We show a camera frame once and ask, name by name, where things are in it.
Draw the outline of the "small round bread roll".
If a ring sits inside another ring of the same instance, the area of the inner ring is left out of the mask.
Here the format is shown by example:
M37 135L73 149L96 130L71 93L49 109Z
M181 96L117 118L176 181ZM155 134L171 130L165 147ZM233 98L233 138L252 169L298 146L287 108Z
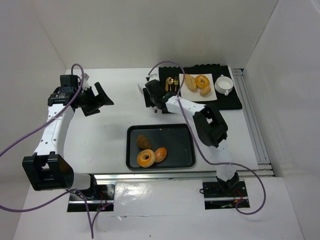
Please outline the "small round bread roll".
M203 87L199 94L202 96L202 97L205 97L206 95L208 95L209 93L211 92L211 87L210 86L206 86L206 87Z

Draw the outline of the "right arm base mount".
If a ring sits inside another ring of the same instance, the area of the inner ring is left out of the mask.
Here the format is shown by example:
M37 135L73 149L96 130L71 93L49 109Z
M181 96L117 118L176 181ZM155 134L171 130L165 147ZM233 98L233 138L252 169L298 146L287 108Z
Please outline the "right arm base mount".
M203 182L199 192L204 197L206 210L234 209L237 203L239 203L239 209L250 207L246 184L243 180L227 193L220 190L216 181Z

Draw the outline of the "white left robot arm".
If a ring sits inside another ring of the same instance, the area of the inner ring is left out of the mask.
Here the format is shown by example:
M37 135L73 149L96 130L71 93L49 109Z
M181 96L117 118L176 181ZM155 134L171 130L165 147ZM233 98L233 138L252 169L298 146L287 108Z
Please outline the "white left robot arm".
M48 118L42 137L34 153L25 156L22 167L36 191L57 189L83 190L87 195L96 193L97 181L92 174L76 173L64 159L67 131L75 110L80 108L88 117L100 112L103 106L112 106L101 84L94 84L98 94L88 85L89 76L84 80L77 75L61 75L60 86L47 101Z

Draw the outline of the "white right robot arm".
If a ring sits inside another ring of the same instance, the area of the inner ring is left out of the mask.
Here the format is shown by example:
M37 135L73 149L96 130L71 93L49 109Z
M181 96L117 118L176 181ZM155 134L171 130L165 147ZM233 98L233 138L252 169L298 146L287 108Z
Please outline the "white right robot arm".
M239 182L239 175L231 164L232 158L227 148L228 126L220 111L213 104L195 103L174 92L167 92L159 80L150 77L146 78L142 92L147 107L165 114L181 115L187 124L194 124L196 133L191 132L194 143L198 146L199 140L208 147L211 158L205 161L215 166L219 189L223 193L230 192Z

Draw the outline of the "long tan bread loaf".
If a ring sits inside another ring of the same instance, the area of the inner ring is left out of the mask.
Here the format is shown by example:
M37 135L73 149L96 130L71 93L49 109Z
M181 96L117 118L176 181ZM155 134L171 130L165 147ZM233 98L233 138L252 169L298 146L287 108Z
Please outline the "long tan bread loaf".
M198 89L197 88L196 79L193 76L189 75L189 74L185 75L184 84L192 92L196 92L197 89Z

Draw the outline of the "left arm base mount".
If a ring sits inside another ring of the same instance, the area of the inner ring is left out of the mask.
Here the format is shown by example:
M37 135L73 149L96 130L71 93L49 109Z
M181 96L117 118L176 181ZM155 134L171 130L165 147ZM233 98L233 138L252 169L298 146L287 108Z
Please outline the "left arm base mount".
M96 192L88 193L82 191L86 197L88 209L90 212L113 212L114 211L114 196L115 184L98 184ZM86 212L86 205L84 198L79 193L71 193L68 200L68 213Z

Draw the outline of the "metal tongs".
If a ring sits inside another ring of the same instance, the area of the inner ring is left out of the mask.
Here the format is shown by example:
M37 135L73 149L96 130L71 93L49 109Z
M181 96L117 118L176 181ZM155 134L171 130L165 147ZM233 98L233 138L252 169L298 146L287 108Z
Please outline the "metal tongs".
M140 93L143 95L144 103L146 108L151 108L154 113L158 112L158 108L151 101L150 95L147 91L147 88L141 83L138 84L138 89Z

